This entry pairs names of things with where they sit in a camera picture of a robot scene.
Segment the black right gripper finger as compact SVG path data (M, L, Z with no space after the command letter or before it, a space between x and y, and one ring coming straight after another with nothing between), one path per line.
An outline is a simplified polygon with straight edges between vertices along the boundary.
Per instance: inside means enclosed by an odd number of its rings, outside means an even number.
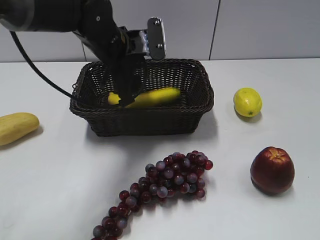
M128 59L116 62L111 68L114 88L120 98L119 105L126 107L134 102L132 92L133 65Z

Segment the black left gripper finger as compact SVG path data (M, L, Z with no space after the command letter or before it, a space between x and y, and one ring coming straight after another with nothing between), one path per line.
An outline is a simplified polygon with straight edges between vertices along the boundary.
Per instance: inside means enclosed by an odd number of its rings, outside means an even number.
M143 55L127 55L125 62L125 105L135 101L146 79L146 60Z

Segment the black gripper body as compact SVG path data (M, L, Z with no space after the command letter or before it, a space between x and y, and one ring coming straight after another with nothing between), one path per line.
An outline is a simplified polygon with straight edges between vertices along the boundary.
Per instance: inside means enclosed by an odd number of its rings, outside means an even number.
M148 54L148 32L117 26L109 0L85 0L83 44L105 64L141 64Z

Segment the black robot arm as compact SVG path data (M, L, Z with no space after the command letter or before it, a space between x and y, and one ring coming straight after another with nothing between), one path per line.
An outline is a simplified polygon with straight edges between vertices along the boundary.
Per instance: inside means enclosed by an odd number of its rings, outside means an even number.
M49 80L32 62L23 48L18 32L74 33L112 73L120 97L119 104L128 106L135 101L132 90L135 63L144 57L130 54L127 30L117 26L109 0L2 0L0 23L7 30L19 52L51 87L65 96L76 99Z

